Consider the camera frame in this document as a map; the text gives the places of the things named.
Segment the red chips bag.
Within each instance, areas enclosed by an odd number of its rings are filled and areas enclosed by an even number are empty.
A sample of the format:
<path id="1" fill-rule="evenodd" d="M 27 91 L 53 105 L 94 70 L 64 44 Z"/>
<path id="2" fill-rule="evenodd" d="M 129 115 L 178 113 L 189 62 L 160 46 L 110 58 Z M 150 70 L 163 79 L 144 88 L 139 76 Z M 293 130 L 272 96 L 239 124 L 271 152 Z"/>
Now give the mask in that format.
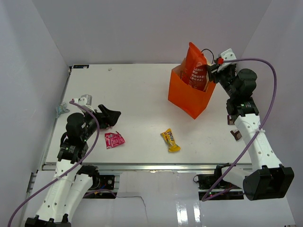
<path id="1" fill-rule="evenodd" d="M 190 87 L 205 92 L 209 79 L 207 59 L 204 54 L 192 43 L 189 43 L 185 66 L 181 71 L 181 79 Z"/>

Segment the pink snack packet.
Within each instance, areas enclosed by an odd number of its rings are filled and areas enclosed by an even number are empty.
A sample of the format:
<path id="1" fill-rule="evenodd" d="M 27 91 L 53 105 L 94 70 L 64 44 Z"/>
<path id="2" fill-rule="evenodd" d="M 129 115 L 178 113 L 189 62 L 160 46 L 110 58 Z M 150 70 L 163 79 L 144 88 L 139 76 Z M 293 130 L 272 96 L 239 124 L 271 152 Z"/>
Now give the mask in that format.
<path id="1" fill-rule="evenodd" d="M 106 148 L 111 149 L 125 144 L 125 139 L 117 131 L 115 133 L 109 132 L 109 133 L 105 133 L 105 143 L 106 143 Z"/>

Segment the grey blue snack packet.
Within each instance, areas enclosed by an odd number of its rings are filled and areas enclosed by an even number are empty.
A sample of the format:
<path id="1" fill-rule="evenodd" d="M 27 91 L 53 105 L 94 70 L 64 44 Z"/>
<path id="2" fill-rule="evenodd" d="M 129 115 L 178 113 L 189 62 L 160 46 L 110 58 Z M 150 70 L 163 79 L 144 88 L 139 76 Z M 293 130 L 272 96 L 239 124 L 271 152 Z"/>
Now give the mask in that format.
<path id="1" fill-rule="evenodd" d="M 56 107 L 56 118 L 58 119 L 60 115 L 69 113 L 70 110 L 67 108 L 67 104 L 65 102 L 61 103 Z"/>

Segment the yellow candy packet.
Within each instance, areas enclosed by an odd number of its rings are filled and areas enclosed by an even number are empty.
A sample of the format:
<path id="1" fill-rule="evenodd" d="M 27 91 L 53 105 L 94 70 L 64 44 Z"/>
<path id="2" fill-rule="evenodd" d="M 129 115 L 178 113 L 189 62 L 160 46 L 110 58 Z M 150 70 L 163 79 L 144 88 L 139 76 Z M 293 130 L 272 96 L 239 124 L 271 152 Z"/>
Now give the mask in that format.
<path id="1" fill-rule="evenodd" d="M 175 142 L 175 138 L 173 136 L 171 128 L 168 128 L 165 132 L 161 133 L 160 135 L 168 145 L 168 152 L 175 153 L 181 150 L 180 146 L 178 146 Z"/>

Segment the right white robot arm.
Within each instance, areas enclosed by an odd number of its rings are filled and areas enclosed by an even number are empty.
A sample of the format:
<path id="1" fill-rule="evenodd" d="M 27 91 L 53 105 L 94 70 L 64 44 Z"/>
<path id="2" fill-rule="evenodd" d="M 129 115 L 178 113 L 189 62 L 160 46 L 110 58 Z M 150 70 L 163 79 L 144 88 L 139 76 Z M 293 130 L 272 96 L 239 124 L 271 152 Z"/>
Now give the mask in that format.
<path id="1" fill-rule="evenodd" d="M 236 166 L 240 158 L 232 164 L 218 165 L 214 171 L 214 189 L 226 188 L 229 184 L 241 188 L 250 201 L 279 199 L 285 197 L 293 179 L 291 167 L 285 167 L 271 148 L 263 122 L 252 98 L 256 88 L 257 75 L 250 69 L 236 71 L 236 64 L 226 68 L 210 66 L 209 80 L 219 83 L 229 99 L 227 112 L 246 144 L 243 153 L 248 152 L 252 173 Z"/>

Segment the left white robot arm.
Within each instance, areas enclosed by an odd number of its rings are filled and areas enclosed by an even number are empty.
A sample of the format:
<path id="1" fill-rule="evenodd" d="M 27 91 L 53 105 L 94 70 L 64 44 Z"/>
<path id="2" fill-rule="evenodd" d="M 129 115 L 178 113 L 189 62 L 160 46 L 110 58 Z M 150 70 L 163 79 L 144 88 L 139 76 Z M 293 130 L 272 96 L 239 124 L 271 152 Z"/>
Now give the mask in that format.
<path id="1" fill-rule="evenodd" d="M 99 186 L 98 168 L 82 163 L 94 148 L 87 142 L 94 133 L 115 126 L 121 112 L 109 110 L 104 105 L 99 105 L 97 110 L 87 105 L 77 107 L 82 112 L 67 117 L 53 183 L 47 186 L 48 192 L 35 216 L 26 219 L 26 227 L 70 227 L 85 193 Z"/>

